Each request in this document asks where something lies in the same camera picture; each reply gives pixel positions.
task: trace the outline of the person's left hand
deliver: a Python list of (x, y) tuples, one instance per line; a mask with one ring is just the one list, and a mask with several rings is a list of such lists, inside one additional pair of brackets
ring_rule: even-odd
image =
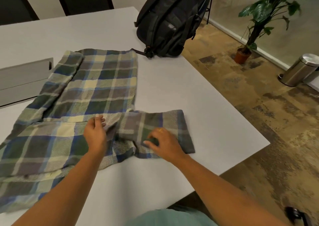
[(104, 155), (106, 152), (106, 132), (103, 127), (106, 125), (103, 115), (93, 117), (84, 128), (84, 138), (89, 146), (89, 152)]

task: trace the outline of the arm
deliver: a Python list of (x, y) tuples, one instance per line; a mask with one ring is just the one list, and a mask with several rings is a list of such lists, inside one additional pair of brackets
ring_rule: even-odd
[(105, 119), (92, 118), (84, 129), (88, 152), (69, 174), (13, 226), (73, 226), (76, 224), (106, 151)]
[(144, 143), (184, 174), (219, 226), (286, 226), (242, 191), (186, 155), (166, 129), (157, 128), (149, 137), (157, 138), (159, 146)]

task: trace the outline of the plaid shirt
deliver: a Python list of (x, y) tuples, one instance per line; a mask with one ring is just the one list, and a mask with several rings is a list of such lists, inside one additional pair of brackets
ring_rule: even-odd
[(108, 150), (99, 169), (130, 156), (158, 158), (143, 145), (155, 127), (165, 127), (183, 151), (194, 146), (181, 110), (133, 111), (137, 85), (133, 51), (67, 51), (0, 145), (0, 213), (29, 208), (59, 183), (87, 152), (86, 122), (106, 119)]

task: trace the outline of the trash can lid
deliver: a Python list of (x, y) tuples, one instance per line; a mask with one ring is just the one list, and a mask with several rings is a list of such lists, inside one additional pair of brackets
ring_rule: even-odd
[(306, 65), (319, 67), (319, 56), (313, 54), (304, 54), (300, 57), (300, 60)]

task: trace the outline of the forearm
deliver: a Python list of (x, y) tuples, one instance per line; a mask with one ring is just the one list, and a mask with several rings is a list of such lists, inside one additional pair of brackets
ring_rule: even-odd
[(285, 226), (239, 189), (186, 155), (174, 164), (219, 226)]
[(88, 152), (69, 174), (13, 226), (75, 225), (94, 182), (103, 154)]

